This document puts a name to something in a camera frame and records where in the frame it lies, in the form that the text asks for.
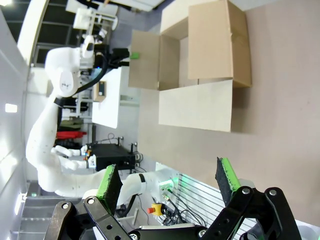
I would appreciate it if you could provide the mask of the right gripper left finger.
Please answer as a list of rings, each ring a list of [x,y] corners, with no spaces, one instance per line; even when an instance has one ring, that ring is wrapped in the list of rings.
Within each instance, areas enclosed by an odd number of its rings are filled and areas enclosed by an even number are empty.
[[[96,229],[103,240],[130,240],[129,233],[115,218],[122,185],[117,165],[109,165],[97,193],[78,204],[57,203],[44,239],[80,240],[87,230]]]

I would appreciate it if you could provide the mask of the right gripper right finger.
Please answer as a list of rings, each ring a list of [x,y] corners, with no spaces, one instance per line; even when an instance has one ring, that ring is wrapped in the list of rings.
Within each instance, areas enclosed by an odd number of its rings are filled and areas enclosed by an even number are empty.
[[[232,240],[245,219],[256,224],[242,240],[300,240],[301,234],[284,195],[278,187],[264,192],[241,185],[228,158],[217,158],[215,179],[225,207],[202,236],[203,240]]]

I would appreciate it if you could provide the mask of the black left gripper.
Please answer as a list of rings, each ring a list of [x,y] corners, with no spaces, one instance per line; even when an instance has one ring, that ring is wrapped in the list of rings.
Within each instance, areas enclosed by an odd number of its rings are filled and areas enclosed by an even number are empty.
[[[130,63],[124,59],[130,58],[131,60],[138,60],[140,58],[139,52],[130,52],[127,48],[113,48],[111,54],[112,67],[128,67]]]

